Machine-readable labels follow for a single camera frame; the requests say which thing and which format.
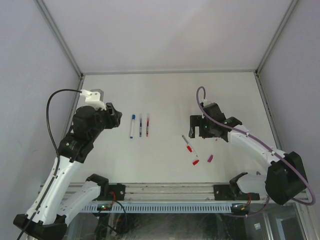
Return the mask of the blue white marker pen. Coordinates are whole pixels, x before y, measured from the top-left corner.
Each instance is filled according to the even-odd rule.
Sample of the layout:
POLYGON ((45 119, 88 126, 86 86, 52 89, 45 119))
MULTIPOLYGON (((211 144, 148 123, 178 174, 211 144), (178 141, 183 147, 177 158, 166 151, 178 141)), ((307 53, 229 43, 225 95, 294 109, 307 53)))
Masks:
POLYGON ((136 115, 133 114, 133 115, 131 116, 131 122, 130 122, 130 135, 129 135, 129 138, 130 138, 130 139, 133 139, 133 138, 134 138, 135 120, 136 120, 136 115))

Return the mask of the blue gel pen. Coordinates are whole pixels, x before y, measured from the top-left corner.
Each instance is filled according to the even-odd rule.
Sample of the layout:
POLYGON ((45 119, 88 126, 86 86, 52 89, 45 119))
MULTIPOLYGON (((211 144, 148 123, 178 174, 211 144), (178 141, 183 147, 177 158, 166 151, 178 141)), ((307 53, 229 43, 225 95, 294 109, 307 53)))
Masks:
POLYGON ((139 115, 139 137, 142 137, 142 130, 143 130, 143 116, 142 114, 139 115))

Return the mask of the red gel pen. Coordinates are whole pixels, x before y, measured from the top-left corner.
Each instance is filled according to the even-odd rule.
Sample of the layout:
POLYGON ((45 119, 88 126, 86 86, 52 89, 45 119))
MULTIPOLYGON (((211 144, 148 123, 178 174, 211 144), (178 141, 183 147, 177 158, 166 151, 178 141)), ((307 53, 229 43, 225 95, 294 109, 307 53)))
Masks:
POLYGON ((149 137, 149 130, 150 129, 150 114, 147 113, 146 115, 146 137, 149 137))

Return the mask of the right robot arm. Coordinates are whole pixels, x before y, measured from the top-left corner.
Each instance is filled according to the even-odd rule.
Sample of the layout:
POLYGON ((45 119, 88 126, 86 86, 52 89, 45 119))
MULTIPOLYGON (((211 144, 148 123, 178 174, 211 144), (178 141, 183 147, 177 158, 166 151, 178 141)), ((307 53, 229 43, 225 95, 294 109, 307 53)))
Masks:
POLYGON ((266 170, 266 174, 242 172, 229 181, 234 196, 239 194, 259 194, 269 196, 278 205, 293 200, 296 195, 306 189, 307 181, 301 157, 294 151, 286 153, 268 146, 254 135, 237 118, 225 117, 216 103, 203 108, 201 115, 189 117, 188 136, 220 138, 245 150, 266 170))

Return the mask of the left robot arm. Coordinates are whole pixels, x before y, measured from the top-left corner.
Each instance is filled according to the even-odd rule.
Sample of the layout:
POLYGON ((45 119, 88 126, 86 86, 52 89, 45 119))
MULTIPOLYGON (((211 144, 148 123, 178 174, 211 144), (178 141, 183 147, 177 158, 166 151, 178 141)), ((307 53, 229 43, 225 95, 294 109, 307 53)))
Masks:
POLYGON ((63 201, 73 176, 94 148, 94 141, 104 130, 119 127, 122 115, 112 103, 107 103, 105 109, 87 105, 76 110, 43 188, 27 212, 16 215, 13 221, 22 233, 37 240, 61 240, 73 218, 89 202, 108 197, 109 180, 94 173, 79 191, 63 201))

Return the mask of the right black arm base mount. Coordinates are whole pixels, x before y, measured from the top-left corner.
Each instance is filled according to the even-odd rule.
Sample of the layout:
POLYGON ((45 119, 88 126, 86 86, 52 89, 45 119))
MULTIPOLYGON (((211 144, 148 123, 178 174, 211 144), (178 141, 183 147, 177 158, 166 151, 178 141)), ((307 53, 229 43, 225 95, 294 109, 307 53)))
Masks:
POLYGON ((258 201, 260 195, 258 193, 243 193, 240 190, 232 190, 229 184, 213 185, 214 199, 216 201, 258 201))

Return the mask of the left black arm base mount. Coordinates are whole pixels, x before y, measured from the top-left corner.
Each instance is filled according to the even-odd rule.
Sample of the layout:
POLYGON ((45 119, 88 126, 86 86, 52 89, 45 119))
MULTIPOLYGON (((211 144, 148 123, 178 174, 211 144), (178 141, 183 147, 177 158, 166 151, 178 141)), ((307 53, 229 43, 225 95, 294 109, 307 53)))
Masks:
POLYGON ((126 186, 121 183, 110 184, 108 187, 107 200, 123 201, 125 199, 126 186))

